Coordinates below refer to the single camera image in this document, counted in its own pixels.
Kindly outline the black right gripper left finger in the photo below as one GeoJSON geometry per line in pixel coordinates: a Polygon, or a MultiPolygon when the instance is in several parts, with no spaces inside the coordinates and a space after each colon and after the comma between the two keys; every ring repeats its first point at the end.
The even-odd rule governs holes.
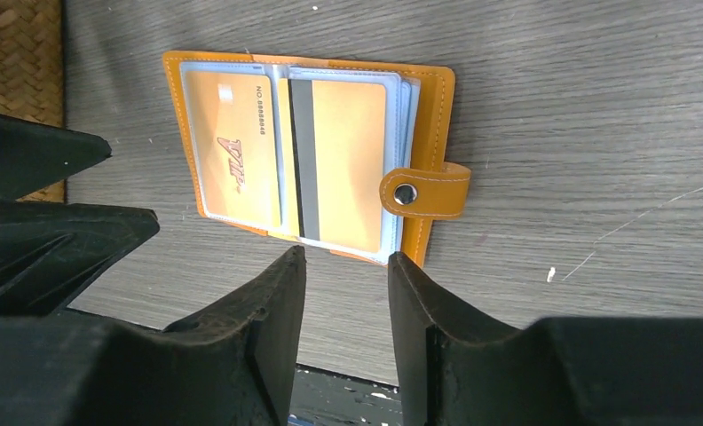
{"type": "Polygon", "coordinates": [[[88,314],[0,318],[0,425],[284,425],[304,248],[162,330],[88,314]]]}

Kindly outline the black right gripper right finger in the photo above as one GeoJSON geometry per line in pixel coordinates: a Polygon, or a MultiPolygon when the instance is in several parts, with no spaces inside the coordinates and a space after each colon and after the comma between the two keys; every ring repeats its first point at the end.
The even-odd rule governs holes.
{"type": "Polygon", "coordinates": [[[703,318],[505,324],[388,262],[406,425],[703,425],[703,318]]]}

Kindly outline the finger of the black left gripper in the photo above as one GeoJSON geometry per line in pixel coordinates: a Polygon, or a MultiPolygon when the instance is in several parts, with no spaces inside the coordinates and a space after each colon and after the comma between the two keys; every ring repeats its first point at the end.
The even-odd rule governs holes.
{"type": "Polygon", "coordinates": [[[111,155],[99,136],[0,114],[0,200],[17,200],[111,155]]]}
{"type": "Polygon", "coordinates": [[[159,230],[150,209],[0,201],[0,317],[62,310],[159,230]]]}

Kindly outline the orange leather card holder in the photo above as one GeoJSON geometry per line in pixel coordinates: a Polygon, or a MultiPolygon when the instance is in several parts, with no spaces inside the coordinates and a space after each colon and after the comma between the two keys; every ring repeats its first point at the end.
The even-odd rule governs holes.
{"type": "Polygon", "coordinates": [[[162,56],[162,64],[192,174],[197,209],[203,217],[375,264],[387,264],[389,256],[400,251],[416,264],[423,265],[433,223],[456,219],[463,212],[470,171],[445,159],[455,87],[454,72],[448,67],[206,51],[168,51],[162,56]],[[206,215],[186,111],[183,73],[188,70],[266,75],[270,78],[280,199],[279,226],[262,229],[206,215]],[[281,78],[380,83],[385,87],[386,136],[383,177],[378,187],[383,214],[378,252],[359,255],[354,250],[332,249],[290,233],[288,168],[282,144],[285,133],[278,88],[281,78]]]}

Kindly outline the woven rattan divided tray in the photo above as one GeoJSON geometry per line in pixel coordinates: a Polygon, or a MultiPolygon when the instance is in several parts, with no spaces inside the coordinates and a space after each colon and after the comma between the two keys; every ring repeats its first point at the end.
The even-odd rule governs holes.
{"type": "Polygon", "coordinates": [[[0,0],[0,114],[65,125],[61,1],[0,0]]]}

